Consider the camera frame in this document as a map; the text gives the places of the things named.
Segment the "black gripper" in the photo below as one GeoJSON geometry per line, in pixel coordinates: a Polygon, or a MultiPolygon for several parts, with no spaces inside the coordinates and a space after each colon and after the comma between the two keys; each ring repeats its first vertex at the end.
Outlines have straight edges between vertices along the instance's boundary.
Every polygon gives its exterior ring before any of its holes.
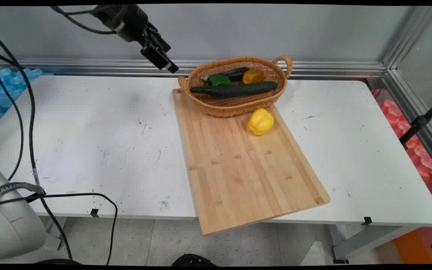
{"type": "Polygon", "coordinates": [[[144,46],[140,53],[156,68],[166,69],[174,74],[179,67],[166,53],[171,46],[162,38],[158,29],[149,22],[147,14],[135,4],[98,5],[91,15],[101,21],[108,29],[127,42],[152,44],[144,46]]]}

